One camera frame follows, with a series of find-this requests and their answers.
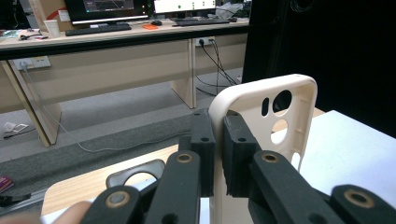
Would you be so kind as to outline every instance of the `cardboard box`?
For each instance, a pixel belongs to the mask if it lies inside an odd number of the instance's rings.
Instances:
[[[41,31],[48,31],[44,24],[46,20],[57,20],[60,31],[74,29],[70,20],[61,20],[60,13],[62,14],[62,12],[66,12],[67,10],[64,0],[29,0],[29,3]]]

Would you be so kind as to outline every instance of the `table surface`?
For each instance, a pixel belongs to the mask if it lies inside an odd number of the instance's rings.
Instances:
[[[147,30],[141,23],[130,23],[129,31],[118,31],[95,35],[65,36],[48,38],[43,40],[20,41],[17,38],[0,39],[0,60],[35,57],[42,55],[54,55],[70,52],[82,52],[93,49],[110,49],[125,46],[159,43],[181,39],[189,39],[200,36],[234,35],[248,32],[248,19],[240,19],[238,22],[225,24],[200,25],[188,27],[175,27],[174,21],[163,21],[163,25],[156,30]]]
[[[324,112],[316,109],[314,110],[314,117],[323,114]],[[278,122],[274,127],[274,132],[281,131],[287,127],[286,122]],[[78,175],[64,181],[58,182],[47,190],[41,214],[47,215],[58,210],[64,209],[73,205],[74,203],[90,200],[97,197],[102,191],[106,189],[106,179],[109,175],[116,173],[138,164],[145,163],[147,161],[153,161],[160,159],[167,161],[167,158],[174,152],[176,152],[178,146],[171,146],[158,150],[140,157],[130,159],[116,163],[84,175]],[[150,178],[149,175],[141,175],[138,178],[128,182],[133,184],[141,182],[145,179]]]

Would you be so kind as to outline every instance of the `computer mouse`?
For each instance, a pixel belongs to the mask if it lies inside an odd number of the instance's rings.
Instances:
[[[163,25],[163,23],[161,21],[152,21],[151,25],[159,26],[159,25]]]
[[[236,17],[231,17],[230,19],[228,19],[228,21],[230,22],[236,22],[238,19]]]

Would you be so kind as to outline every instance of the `desk leg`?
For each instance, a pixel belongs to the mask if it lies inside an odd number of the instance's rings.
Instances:
[[[189,106],[189,108],[196,107],[196,89],[194,83],[195,76],[195,46],[192,39],[188,41],[188,55],[189,55],[189,74],[187,78],[171,81],[172,89],[177,95]]]
[[[36,92],[34,83],[31,83],[28,78],[21,74],[15,67],[14,62],[2,61],[1,63],[35,125],[44,146],[49,147],[55,144],[59,128],[58,122],[62,114],[61,106],[59,104],[45,105],[39,96],[39,92]]]

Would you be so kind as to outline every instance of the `monitor screen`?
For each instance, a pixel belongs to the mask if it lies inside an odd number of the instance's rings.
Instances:
[[[156,14],[214,8],[216,8],[216,0],[154,0]]]
[[[111,23],[149,16],[148,0],[64,0],[73,25]]]

